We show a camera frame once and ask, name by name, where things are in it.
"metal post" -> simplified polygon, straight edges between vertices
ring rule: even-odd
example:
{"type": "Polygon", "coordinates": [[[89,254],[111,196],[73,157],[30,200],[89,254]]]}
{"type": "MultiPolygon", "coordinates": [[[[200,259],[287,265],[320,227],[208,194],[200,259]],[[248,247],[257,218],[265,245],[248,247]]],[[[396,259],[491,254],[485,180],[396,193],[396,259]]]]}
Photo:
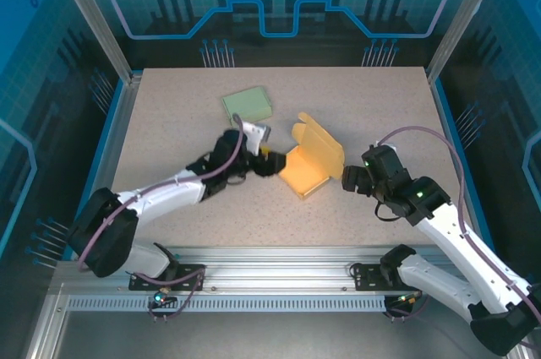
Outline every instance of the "metal post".
{"type": "Polygon", "coordinates": [[[79,10],[85,17],[86,22],[92,29],[96,39],[100,43],[103,51],[111,61],[112,66],[117,71],[118,77],[125,83],[130,84],[133,72],[122,53],[114,35],[109,28],[96,0],[74,0],[79,10]]]}
{"type": "Polygon", "coordinates": [[[456,44],[458,44],[458,41],[462,38],[462,34],[464,34],[468,24],[475,15],[481,1],[482,0],[462,1],[460,8],[456,12],[455,18],[451,22],[451,26],[445,33],[440,46],[438,46],[434,57],[430,61],[430,65],[427,69],[430,83],[435,82],[438,76],[440,76],[441,70],[449,60],[449,57],[451,57],[456,44]]]}

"table surface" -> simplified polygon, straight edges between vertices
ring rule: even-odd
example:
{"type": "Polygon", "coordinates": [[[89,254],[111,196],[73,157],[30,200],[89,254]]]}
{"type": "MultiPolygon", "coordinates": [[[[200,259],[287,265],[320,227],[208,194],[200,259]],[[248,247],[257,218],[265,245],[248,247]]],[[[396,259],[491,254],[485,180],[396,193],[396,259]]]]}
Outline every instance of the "table surface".
{"type": "MultiPolygon", "coordinates": [[[[287,152],[291,129],[307,112],[342,144],[347,165],[395,128],[443,132],[422,68],[146,69],[118,162],[113,191],[142,188],[173,176],[214,147],[230,127],[224,95],[266,87],[273,116],[269,145],[287,152]]],[[[458,194],[450,153],[426,133],[402,133],[395,144],[412,177],[429,176],[458,194]]],[[[203,204],[163,215],[136,234],[168,246],[373,246],[432,243],[405,220],[374,216],[374,199],[331,180],[301,201],[279,177],[249,175],[203,204]]],[[[386,208],[380,214],[390,214],[386,208]]]]}

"glass panel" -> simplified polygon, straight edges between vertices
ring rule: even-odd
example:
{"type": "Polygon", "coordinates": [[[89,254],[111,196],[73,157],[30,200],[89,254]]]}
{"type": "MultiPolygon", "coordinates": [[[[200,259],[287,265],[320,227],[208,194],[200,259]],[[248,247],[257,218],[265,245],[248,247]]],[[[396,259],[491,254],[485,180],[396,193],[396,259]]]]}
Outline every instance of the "glass panel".
{"type": "Polygon", "coordinates": [[[461,2],[97,1],[133,68],[426,66],[461,2]]]}
{"type": "Polygon", "coordinates": [[[8,358],[25,354],[64,246],[55,221],[74,219],[117,76],[73,0],[0,0],[0,8],[0,300],[9,302],[0,357],[8,358]]]}
{"type": "Polygon", "coordinates": [[[541,0],[483,0],[441,82],[498,254],[541,280],[541,0]]]}

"enclosure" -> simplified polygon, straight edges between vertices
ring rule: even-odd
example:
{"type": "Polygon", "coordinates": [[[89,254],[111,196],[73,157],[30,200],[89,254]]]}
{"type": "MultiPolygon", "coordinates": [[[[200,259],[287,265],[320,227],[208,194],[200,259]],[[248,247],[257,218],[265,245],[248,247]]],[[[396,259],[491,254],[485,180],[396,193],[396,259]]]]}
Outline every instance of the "enclosure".
{"type": "MultiPolygon", "coordinates": [[[[223,96],[264,86],[279,152],[295,147],[300,112],[342,145],[347,165],[395,128],[443,133],[464,165],[468,222],[539,283],[541,0],[0,7],[0,357],[496,357],[436,301],[404,325],[358,309],[384,295],[356,292],[344,268],[397,244],[457,271],[405,220],[380,222],[334,179],[301,201],[278,177],[248,177],[138,229],[211,268],[171,324],[145,316],[149,295],[129,291],[127,274],[78,272],[65,237],[95,190],[175,174],[231,126],[223,96]]],[[[443,144],[422,133],[392,141],[412,175],[456,199],[458,166],[443,144]]],[[[518,346],[508,357],[538,354],[518,346]]]]}

